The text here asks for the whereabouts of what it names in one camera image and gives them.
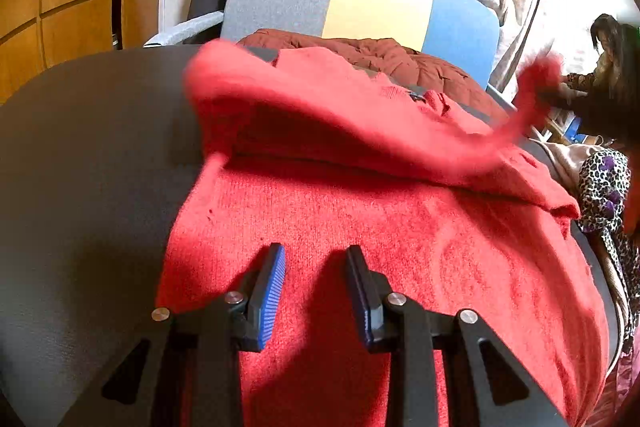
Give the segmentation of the rust brown quilted jacket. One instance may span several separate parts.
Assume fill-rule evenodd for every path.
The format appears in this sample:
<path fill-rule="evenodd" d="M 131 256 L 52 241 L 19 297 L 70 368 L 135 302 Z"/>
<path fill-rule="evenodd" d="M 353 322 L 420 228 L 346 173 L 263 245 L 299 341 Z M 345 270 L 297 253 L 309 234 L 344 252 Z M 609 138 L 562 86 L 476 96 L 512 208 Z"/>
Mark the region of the rust brown quilted jacket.
<path fill-rule="evenodd" d="M 343 57 L 352 66 L 382 72 L 406 88 L 446 94 L 491 120 L 506 117 L 506 111 L 463 69 L 441 58 L 406 48 L 392 38 L 325 39 L 264 28 L 241 39 L 240 43 L 270 50 L 321 46 Z"/>

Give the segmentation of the leopard print purple garment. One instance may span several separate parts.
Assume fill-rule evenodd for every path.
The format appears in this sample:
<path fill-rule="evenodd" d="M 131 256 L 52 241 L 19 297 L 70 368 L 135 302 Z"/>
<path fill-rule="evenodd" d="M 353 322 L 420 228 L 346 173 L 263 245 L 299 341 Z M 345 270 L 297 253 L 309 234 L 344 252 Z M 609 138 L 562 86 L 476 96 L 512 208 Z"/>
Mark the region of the leopard print purple garment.
<path fill-rule="evenodd" d="M 579 170 L 579 226 L 585 233 L 600 236 L 612 263 L 614 282 L 620 282 L 624 353 L 632 350 L 639 325 L 639 247 L 624 232 L 630 181 L 627 157 L 612 148 L 598 147 Z"/>

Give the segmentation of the beige pink cloth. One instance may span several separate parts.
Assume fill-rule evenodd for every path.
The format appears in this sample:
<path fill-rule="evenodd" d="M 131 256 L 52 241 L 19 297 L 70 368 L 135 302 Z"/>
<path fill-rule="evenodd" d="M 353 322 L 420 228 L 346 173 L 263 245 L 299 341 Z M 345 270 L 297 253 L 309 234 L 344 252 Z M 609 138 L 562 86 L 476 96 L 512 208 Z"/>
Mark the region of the beige pink cloth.
<path fill-rule="evenodd" d="M 564 186 L 567 192 L 577 193 L 579 173 L 584 162 L 595 153 L 604 152 L 599 145 L 541 142 L 540 145 L 551 161 L 553 178 Z"/>

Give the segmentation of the person with dark hair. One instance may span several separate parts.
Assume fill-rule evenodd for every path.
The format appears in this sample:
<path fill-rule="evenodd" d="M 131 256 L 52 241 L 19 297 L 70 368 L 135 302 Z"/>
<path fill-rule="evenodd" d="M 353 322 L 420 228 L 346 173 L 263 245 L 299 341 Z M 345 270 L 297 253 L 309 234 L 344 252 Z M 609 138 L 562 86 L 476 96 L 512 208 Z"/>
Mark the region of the person with dark hair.
<path fill-rule="evenodd" d="M 639 144 L 639 28 L 608 14 L 590 27 L 597 66 L 586 75 L 568 74 L 541 101 L 579 119 L 580 134 L 602 136 L 626 146 Z"/>

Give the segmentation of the red knit sweater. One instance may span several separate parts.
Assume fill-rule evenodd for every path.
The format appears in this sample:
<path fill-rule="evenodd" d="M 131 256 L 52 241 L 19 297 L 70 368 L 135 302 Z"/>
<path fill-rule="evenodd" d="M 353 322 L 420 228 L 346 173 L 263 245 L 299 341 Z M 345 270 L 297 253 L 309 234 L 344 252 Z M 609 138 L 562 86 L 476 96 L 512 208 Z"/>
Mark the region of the red knit sweater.
<path fill-rule="evenodd" d="M 184 73 L 204 165 L 171 230 L 156 302 L 204 307 L 284 247 L 273 337 L 241 359 L 250 426 L 381 426 L 388 360 L 364 347 L 346 282 L 357 245 L 395 291 L 476 310 L 572 426 L 596 406 L 608 320 L 570 226 L 575 199 L 454 101 L 413 101 L 323 48 L 267 63 L 202 46 Z"/>

